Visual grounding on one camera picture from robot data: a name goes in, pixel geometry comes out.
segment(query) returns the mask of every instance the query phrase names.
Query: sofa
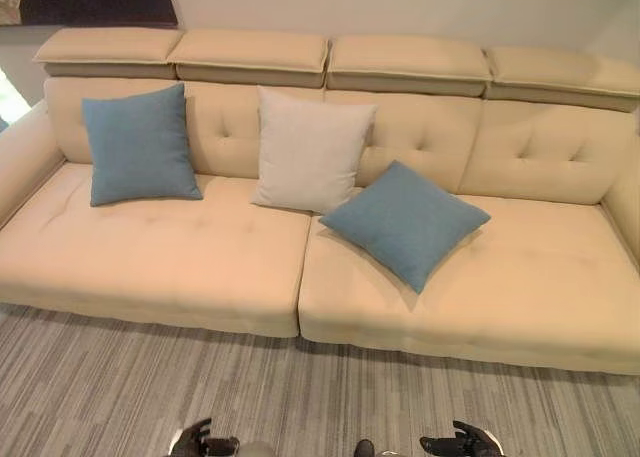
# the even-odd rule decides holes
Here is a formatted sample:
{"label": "sofa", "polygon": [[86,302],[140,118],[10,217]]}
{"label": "sofa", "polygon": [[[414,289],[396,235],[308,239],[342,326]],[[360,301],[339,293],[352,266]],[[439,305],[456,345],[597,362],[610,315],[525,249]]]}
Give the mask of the sofa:
{"label": "sofa", "polygon": [[[419,35],[63,29],[0,134],[0,301],[515,365],[640,374],[640,71]],[[82,99],[185,83],[202,200],[91,207]],[[491,215],[417,294],[320,216],[251,203],[257,86],[377,104],[396,160]]]}

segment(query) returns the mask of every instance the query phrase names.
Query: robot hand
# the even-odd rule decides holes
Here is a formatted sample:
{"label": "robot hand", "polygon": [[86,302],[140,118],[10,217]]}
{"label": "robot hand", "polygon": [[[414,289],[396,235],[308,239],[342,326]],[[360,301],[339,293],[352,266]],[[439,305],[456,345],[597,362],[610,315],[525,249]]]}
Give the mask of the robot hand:
{"label": "robot hand", "polygon": [[171,441],[167,457],[202,457],[207,447],[203,439],[209,435],[211,419],[196,422],[191,427],[179,430]]}
{"label": "robot hand", "polygon": [[491,432],[457,420],[453,426],[462,431],[456,432],[455,438],[422,437],[420,445],[425,452],[441,457],[504,457],[500,442]]}

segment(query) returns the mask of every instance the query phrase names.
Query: gray striped carpet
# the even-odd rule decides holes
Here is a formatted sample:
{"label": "gray striped carpet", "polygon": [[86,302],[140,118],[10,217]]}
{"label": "gray striped carpet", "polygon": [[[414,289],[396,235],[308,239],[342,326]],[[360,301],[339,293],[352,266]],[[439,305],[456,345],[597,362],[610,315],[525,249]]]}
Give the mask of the gray striped carpet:
{"label": "gray striped carpet", "polygon": [[421,456],[451,420],[510,457],[640,456],[640,380],[267,339],[8,307],[0,456],[153,456],[178,427],[272,444],[279,457]]}

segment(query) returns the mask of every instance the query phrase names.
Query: wall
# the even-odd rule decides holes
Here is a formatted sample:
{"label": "wall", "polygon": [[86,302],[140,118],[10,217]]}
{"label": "wall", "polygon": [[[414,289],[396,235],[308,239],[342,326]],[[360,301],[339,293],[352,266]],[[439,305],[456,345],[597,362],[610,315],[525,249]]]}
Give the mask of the wall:
{"label": "wall", "polygon": [[[640,0],[173,0],[182,27],[324,34],[420,33],[482,45],[586,50],[640,64]],[[27,100],[43,72],[28,63],[51,29],[0,28],[0,66]]]}

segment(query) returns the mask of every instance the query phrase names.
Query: sofa cushion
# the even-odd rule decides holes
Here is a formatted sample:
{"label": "sofa cushion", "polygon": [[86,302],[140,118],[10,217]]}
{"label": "sofa cushion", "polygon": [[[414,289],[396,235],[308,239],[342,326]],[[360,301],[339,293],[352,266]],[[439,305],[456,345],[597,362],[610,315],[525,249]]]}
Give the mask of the sofa cushion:
{"label": "sofa cushion", "polygon": [[322,35],[194,29],[169,60],[183,80],[320,88],[327,54]]}
{"label": "sofa cushion", "polygon": [[640,69],[609,57],[560,49],[487,49],[493,82],[486,97],[630,112],[640,101]]}
{"label": "sofa cushion", "polygon": [[486,101],[456,193],[596,204],[624,163],[632,114]]}
{"label": "sofa cushion", "polygon": [[369,252],[416,292],[438,262],[489,220],[399,162],[320,222]]}
{"label": "sofa cushion", "polygon": [[0,300],[291,337],[310,217],[249,204],[255,180],[198,175],[204,200],[90,207],[65,164],[0,232]]}
{"label": "sofa cushion", "polygon": [[600,206],[462,197],[491,216],[416,295],[314,218],[300,329],[320,342],[640,373],[640,276]]}
{"label": "sofa cushion", "polygon": [[[91,163],[82,99],[114,99],[165,89],[166,80],[54,77],[45,82],[51,123],[71,162]],[[278,88],[294,97],[322,101],[322,90]],[[187,134],[193,168],[201,174],[258,178],[260,120],[255,85],[185,82]]]}
{"label": "sofa cushion", "polygon": [[327,71],[330,89],[477,97],[491,79],[482,49],[426,35],[343,35]]}
{"label": "sofa cushion", "polygon": [[184,84],[82,103],[94,163],[91,205],[126,199],[202,199],[189,162]]}
{"label": "sofa cushion", "polygon": [[253,202],[325,213],[353,190],[375,105],[295,99],[259,88],[260,180]]}
{"label": "sofa cushion", "polygon": [[167,56],[181,35],[180,30],[141,27],[61,29],[34,61],[49,75],[174,79]]}
{"label": "sofa cushion", "polygon": [[330,90],[334,104],[378,106],[356,185],[366,187],[394,160],[457,192],[478,131],[483,101],[469,97]]}

